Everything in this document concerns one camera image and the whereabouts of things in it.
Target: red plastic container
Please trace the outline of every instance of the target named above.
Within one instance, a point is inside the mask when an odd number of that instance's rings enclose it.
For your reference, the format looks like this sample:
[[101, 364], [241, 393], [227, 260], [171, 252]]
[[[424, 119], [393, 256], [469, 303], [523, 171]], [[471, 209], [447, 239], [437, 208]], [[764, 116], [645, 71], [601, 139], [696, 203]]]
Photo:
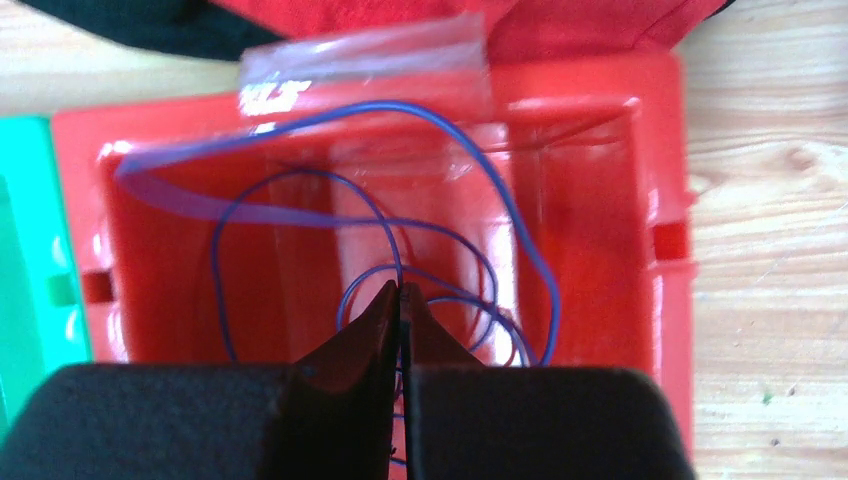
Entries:
[[[691, 281], [680, 71], [667, 55], [631, 54], [492, 71], [495, 112], [467, 131], [511, 186], [564, 302], [558, 365], [625, 366], [651, 375], [691, 436]], [[235, 95], [67, 112], [53, 120], [89, 331], [101, 361], [225, 362], [209, 268], [212, 221], [149, 207], [114, 182], [116, 141], [150, 145], [244, 126]], [[353, 178], [387, 215], [456, 229], [495, 264], [500, 304], [539, 352], [549, 299], [516, 247], [488, 180], [444, 134], [398, 118], [353, 119], [157, 173], [196, 192], [235, 197], [286, 165]], [[112, 154], [101, 156], [104, 145]], [[344, 187], [300, 177], [251, 198], [370, 215]], [[407, 263], [479, 291], [479, 265], [455, 242], [399, 229]], [[348, 283], [390, 263], [379, 228], [230, 225], [222, 270], [234, 342], [244, 361], [291, 361], [329, 338]], [[367, 282], [356, 315], [385, 276]], [[425, 293], [443, 293], [420, 282]], [[434, 306], [457, 338], [475, 313]], [[511, 353], [497, 335], [480, 353]]]

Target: green container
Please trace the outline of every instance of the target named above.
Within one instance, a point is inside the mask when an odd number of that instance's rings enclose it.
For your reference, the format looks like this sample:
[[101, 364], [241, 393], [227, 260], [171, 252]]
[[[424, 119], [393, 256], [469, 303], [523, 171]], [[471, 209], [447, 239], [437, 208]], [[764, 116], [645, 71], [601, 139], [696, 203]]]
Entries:
[[91, 359], [48, 121], [0, 119], [0, 442], [30, 394]]

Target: wooden surface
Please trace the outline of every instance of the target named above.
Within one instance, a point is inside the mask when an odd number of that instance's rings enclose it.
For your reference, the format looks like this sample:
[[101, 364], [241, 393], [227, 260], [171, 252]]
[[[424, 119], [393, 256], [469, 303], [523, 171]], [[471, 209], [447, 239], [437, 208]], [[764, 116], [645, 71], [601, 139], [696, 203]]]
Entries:
[[[681, 46], [703, 478], [848, 478], [848, 2], [739, 0]], [[0, 0], [0, 115], [233, 89]]]

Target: black fabric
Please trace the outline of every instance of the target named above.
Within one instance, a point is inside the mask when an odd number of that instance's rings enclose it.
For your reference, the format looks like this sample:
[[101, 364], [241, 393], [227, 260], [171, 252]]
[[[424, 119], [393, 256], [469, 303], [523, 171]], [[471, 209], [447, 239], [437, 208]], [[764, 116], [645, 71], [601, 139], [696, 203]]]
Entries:
[[281, 40], [205, 0], [22, 0], [77, 27], [131, 47], [216, 60]]
[[255, 480], [283, 368], [66, 368], [9, 432], [0, 479]]
[[640, 373], [428, 366], [405, 386], [415, 480], [695, 478], [668, 404]]

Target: blue wire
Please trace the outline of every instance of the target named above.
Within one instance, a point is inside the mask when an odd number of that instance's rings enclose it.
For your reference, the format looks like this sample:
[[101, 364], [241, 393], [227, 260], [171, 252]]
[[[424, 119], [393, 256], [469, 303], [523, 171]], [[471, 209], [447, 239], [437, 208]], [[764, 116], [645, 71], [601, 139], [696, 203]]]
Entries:
[[[214, 230], [213, 235], [212, 235], [212, 241], [211, 241], [212, 247], [211, 247], [210, 253], [211, 253], [211, 256], [212, 256], [212, 277], [213, 277], [213, 283], [214, 283], [214, 286], [215, 286], [215, 296], [216, 296], [216, 299], [217, 299], [217, 302], [218, 302], [218, 322], [219, 322], [220, 327], [221, 327], [221, 334], [224, 337], [224, 345], [227, 349], [227, 354], [232, 361], [236, 361], [237, 357], [236, 357], [236, 353], [235, 353], [235, 348], [233, 347], [232, 337], [231, 337], [231, 334], [230, 334], [230, 331], [229, 331], [229, 320], [228, 320], [228, 314], [227, 314], [227, 308], [226, 308], [226, 297], [224, 295], [223, 279], [221, 278], [221, 273], [220, 273], [221, 270], [220, 270], [220, 264], [219, 264], [220, 260], [219, 260], [219, 253], [218, 253], [219, 248], [220, 248], [221, 236], [223, 234], [223, 229], [224, 229], [224, 226], [227, 224], [227, 220], [229, 219], [229, 217], [233, 213], [236, 212], [238, 207], [247, 199], [247, 197], [249, 197], [250, 195], [252, 195], [256, 191], [258, 191], [259, 189], [269, 185], [270, 183], [272, 183], [276, 180], [281, 180], [283, 178], [294, 176], [294, 175], [318, 175], [318, 176], [322, 176], [322, 177], [325, 177], [325, 178], [329, 178], [331, 180], [338, 181], [339, 183], [342, 183], [345, 186], [351, 188], [354, 191], [354, 193], [356, 193], [360, 198], [363, 199], [363, 201], [365, 201], [368, 204], [368, 206], [371, 208], [371, 210], [375, 213], [375, 216], [378, 217], [377, 218], [377, 222], [378, 222], [377, 224], [383, 226], [384, 230], [386, 231], [386, 236], [389, 238], [389, 244], [392, 246], [392, 254], [393, 254], [393, 257], [395, 259], [395, 264], [391, 265], [391, 266], [389, 266], [388, 268], [385, 268], [385, 269], [398, 269], [398, 262], [400, 260], [400, 252], [399, 252], [399, 249], [397, 247], [397, 242], [395, 241], [394, 236], [391, 233], [391, 229], [390, 229], [389, 225], [406, 226], [406, 227], [414, 227], [414, 228], [421, 228], [421, 229], [425, 229], [425, 230], [431, 230], [431, 231], [434, 231], [436, 233], [446, 235], [446, 236], [458, 241], [460, 244], [462, 244], [464, 247], [466, 247], [471, 252], [471, 254], [474, 255], [480, 261], [480, 263], [483, 264], [483, 267], [486, 269], [486, 272], [489, 274], [489, 281], [492, 284], [492, 303], [497, 304], [498, 280], [497, 280], [497, 274], [495, 273], [495, 268], [492, 265], [492, 262], [489, 260], [489, 258], [486, 257], [486, 255], [483, 254], [483, 252], [481, 252], [480, 249], [475, 247], [474, 244], [472, 244], [467, 238], [463, 237], [462, 235], [458, 234], [457, 232], [455, 232], [453, 230], [450, 230], [446, 227], [436, 225], [436, 224], [430, 223], [430, 222], [424, 222], [424, 221], [421, 221], [421, 220], [414, 220], [414, 219], [407, 219], [407, 218], [385, 218], [385, 216], [383, 216], [382, 212], [380, 212], [376, 203], [371, 199], [371, 197], [368, 195], [367, 192], [365, 192], [361, 187], [359, 187], [358, 185], [353, 183], [350, 179], [348, 179], [348, 178], [346, 178], [342, 175], [339, 175], [337, 173], [327, 172], [327, 171], [323, 171], [323, 170], [308, 169], [308, 168], [298, 168], [298, 169], [293, 169], [293, 170], [287, 170], [287, 171], [284, 171], [284, 172], [279, 172], [279, 173], [275, 173], [273, 175], [270, 175], [270, 176], [260, 180], [259, 182], [254, 183], [253, 185], [251, 185], [250, 187], [248, 187], [247, 189], [242, 191], [242, 193], [240, 193], [232, 201], [232, 203], [227, 207], [227, 210], [225, 210], [224, 214], [219, 219], [218, 224], [216, 225], [215, 230]], [[446, 282], [443, 282], [439, 279], [436, 279], [436, 278], [432, 277], [432, 275], [429, 275], [426, 272], [415, 269], [414, 267], [409, 267], [409, 268], [415, 270], [416, 272], [420, 272], [420, 275], [425, 276], [425, 277], [429, 277], [433, 281], [441, 284], [442, 286], [444, 286], [448, 289], [451, 289], [452, 291], [457, 292], [458, 294], [462, 294], [461, 292], [464, 292], [465, 294], [471, 295], [469, 292], [464, 291], [464, 290], [457, 291], [456, 287], [453, 287], [452, 285], [447, 284]], [[402, 267], [400, 269], [400, 272], [398, 273], [399, 282], [402, 282], [403, 277], [401, 275], [402, 275], [403, 269], [404, 268]], [[365, 278], [355, 280], [353, 289], [355, 289], [356, 286], [358, 286], [364, 280], [365, 280]], [[342, 303], [341, 303], [342, 306], [341, 306], [339, 312], [336, 315], [336, 328], [337, 328], [337, 330], [341, 330], [341, 326], [344, 323], [344, 306], [347, 305], [347, 303], [349, 301], [349, 297], [353, 293], [353, 291], [352, 291], [353, 289], [351, 287], [348, 287], [348, 290], [345, 292], [345, 297], [343, 298]], [[475, 344], [474, 346], [472, 346], [473, 350], [476, 350], [477, 348], [479, 348], [480, 344], [482, 344], [482, 342], [485, 340], [485, 338], [488, 337], [488, 335], [491, 333], [492, 328], [493, 328], [493, 325], [490, 322], [487, 329], [486, 329], [486, 332], [480, 338], [478, 343]]]
[[[479, 298], [467, 297], [467, 296], [449, 296], [449, 295], [446, 295], [446, 296], [435, 297], [435, 298], [431, 298], [431, 299], [427, 300], [427, 304], [438, 304], [438, 303], [444, 303], [444, 302], [465, 303], [465, 304], [471, 305], [473, 307], [477, 307], [477, 308], [484, 310], [484, 311], [489, 311], [488, 309], [491, 308], [490, 305], [487, 305], [486, 302], [480, 300]], [[512, 320], [509, 320], [509, 319], [505, 318], [503, 315], [500, 315], [500, 313], [498, 313], [496, 316], [493, 316], [493, 318], [497, 318], [496, 322], [500, 323], [501, 326], [503, 326], [504, 329], [508, 333], [510, 333], [511, 336], [513, 336], [513, 341], [515, 342], [516, 348], [518, 348], [519, 353], [522, 353], [522, 351], [523, 351], [523, 353], [524, 353], [524, 360], [523, 360], [524, 365], [526, 365], [526, 366], [537, 365], [539, 363], [539, 361], [536, 358], [536, 354], [533, 352], [533, 349], [530, 348], [530, 343], [527, 341], [527, 337], [524, 336], [524, 332], [521, 331], [521, 328], [519, 328], [518, 325], [516, 325], [515, 322], [513, 322]]]
[[[533, 264], [533, 267], [535, 268], [536, 272], [539, 274], [539, 276], [545, 283], [548, 292], [551, 296], [551, 320], [548, 328], [548, 338], [545, 342], [545, 350], [539, 361], [539, 364], [541, 365], [550, 364], [551, 359], [553, 358], [554, 352], [556, 350], [556, 344], [560, 328], [560, 316], [562, 314], [562, 299], [559, 297], [559, 288], [557, 286], [553, 272], [551, 271], [550, 267], [548, 267], [548, 265], [545, 263], [544, 258], [542, 258], [541, 252], [536, 247], [536, 244], [533, 241], [532, 236], [530, 235], [530, 230], [524, 223], [524, 219], [521, 216], [521, 212], [518, 208], [518, 205], [512, 198], [512, 195], [509, 192], [509, 188], [506, 186], [506, 183], [504, 183], [503, 179], [500, 177], [495, 166], [489, 161], [488, 158], [486, 158], [486, 155], [483, 153], [482, 150], [480, 150], [480, 147], [478, 147], [474, 143], [474, 141], [471, 140], [471, 138], [465, 134], [465, 132], [460, 130], [459, 127], [451, 123], [442, 115], [439, 115], [436, 112], [425, 109], [418, 105], [392, 100], [356, 103], [329, 110], [316, 115], [312, 115], [306, 118], [294, 120], [292, 122], [280, 125], [272, 130], [256, 133], [249, 137], [225, 138], [212, 142], [206, 142], [200, 145], [190, 145], [182, 147], [180, 149], [176, 149], [170, 157], [162, 157], [160, 159], [160, 163], [175, 163], [177, 161], [180, 161], [180, 159], [191, 158], [197, 155], [203, 155], [211, 152], [221, 153], [223, 151], [236, 150], [245, 146], [253, 145], [258, 142], [262, 142], [266, 139], [275, 138], [307, 127], [312, 127], [322, 123], [340, 120], [342, 118], [350, 117], [353, 115], [382, 111], [405, 113], [432, 123], [436, 127], [440, 128], [442, 131], [453, 137], [454, 140], [456, 140], [477, 161], [477, 163], [479, 163], [480, 167], [486, 172], [486, 174], [491, 179], [492, 185], [500, 195], [501, 201], [503, 202], [504, 207], [506, 208], [507, 213], [509, 214], [512, 220], [517, 239], [523, 247], [524, 252], [527, 254], [527, 257], [530, 259], [530, 262]], [[132, 173], [132, 168], [133, 166], [128, 165], [128, 172], [122, 172], [122, 174]]]
[[[356, 279], [353, 282], [351, 282], [350, 285], [348, 285], [347, 289], [344, 292], [344, 295], [342, 295], [342, 300], [339, 303], [339, 308], [336, 310], [336, 331], [341, 331], [342, 327], [344, 326], [344, 312], [347, 309], [347, 304], [350, 302], [350, 298], [353, 296], [353, 293], [356, 291], [356, 289], [359, 287], [359, 285], [361, 285], [362, 282], [367, 280], [372, 275], [379, 273], [379, 272], [382, 272], [382, 271], [385, 271], [385, 270], [392, 269], [392, 268], [394, 268], [392, 265], [380, 265], [380, 266], [377, 266], [377, 267], [372, 267], [372, 268], [366, 270], [360, 276], [356, 277]], [[496, 304], [486, 303], [486, 302], [480, 300], [477, 296], [475, 296], [473, 293], [469, 292], [468, 290], [465, 290], [465, 289], [456, 287], [454, 285], [451, 285], [450, 283], [436, 277], [435, 275], [428, 273], [424, 270], [421, 270], [419, 268], [412, 267], [412, 266], [409, 266], [409, 265], [404, 265], [403, 269], [405, 271], [409, 272], [409, 273], [424, 277], [427, 280], [430, 280], [431, 282], [435, 283], [436, 285], [439, 285], [442, 288], [450, 290], [451, 292], [455, 293], [458, 297], [462, 297], [462, 299], [458, 299], [457, 297], [440, 297], [440, 299], [435, 299], [436, 300], [435, 303], [438, 303], [438, 301], [447, 301], [447, 299], [451, 299], [451, 300], [455, 300], [455, 301], [473, 300], [476, 303], [472, 303], [472, 305], [477, 306], [481, 310], [489, 313], [491, 318], [490, 318], [488, 324], [486, 325], [486, 330], [483, 332], [483, 334], [480, 336], [480, 338], [468, 349], [472, 353], [477, 351], [480, 348], [480, 346], [482, 346], [482, 344], [486, 340], [486, 338], [489, 337], [489, 335], [492, 332], [492, 329], [494, 328], [495, 323], [502, 323], [503, 324], [504, 322], [509, 322], [507, 319], [503, 318], [503, 316], [500, 314]], [[524, 343], [523, 346], [524, 346], [525, 351], [529, 350], [530, 347], [529, 347], [529, 344], [526, 341], [526, 338], [522, 339], [521, 341]]]
[[[351, 182], [347, 178], [344, 178], [340, 175], [336, 175], [334, 173], [325, 172], [323, 170], [314, 170], [310, 168], [296, 168], [290, 171], [282, 172], [275, 174], [273, 177], [274, 180], [284, 178], [287, 176], [294, 175], [315, 175], [319, 177], [330, 178], [335, 180], [343, 185], [347, 186], [351, 190], [354, 191], [366, 204], [368, 207], [374, 212], [374, 215], [377, 217], [377, 220], [383, 226], [383, 230], [386, 232], [386, 237], [389, 241], [389, 245], [392, 249], [392, 258], [395, 261], [395, 264], [392, 268], [397, 271], [397, 281], [398, 285], [403, 284], [403, 263], [400, 259], [400, 249], [398, 248], [397, 241], [395, 240], [395, 236], [392, 233], [391, 227], [386, 223], [386, 217], [383, 216], [383, 212], [377, 207], [377, 204], [368, 196], [368, 194], [362, 190], [362, 187]], [[224, 212], [221, 216], [221, 219], [218, 220], [218, 224], [215, 225], [215, 230], [212, 233], [212, 245], [210, 248], [210, 255], [212, 257], [212, 278], [213, 283], [215, 284], [215, 297], [218, 300], [218, 323], [221, 327], [221, 335], [224, 337], [224, 346], [227, 349], [227, 355], [230, 357], [230, 360], [233, 362], [238, 361], [238, 356], [236, 354], [235, 346], [233, 345], [232, 335], [230, 334], [229, 328], [229, 319], [227, 314], [227, 305], [226, 305], [226, 295], [224, 295], [224, 281], [221, 276], [221, 266], [219, 262], [218, 250], [221, 243], [221, 236], [224, 233], [224, 227], [227, 224], [227, 220], [230, 216], [238, 209], [239, 205], [244, 202], [244, 200], [252, 195], [254, 192], [259, 190], [265, 185], [264, 182], [259, 182], [248, 189], [244, 190], [241, 194], [239, 194], [230, 205], [229, 208]]]

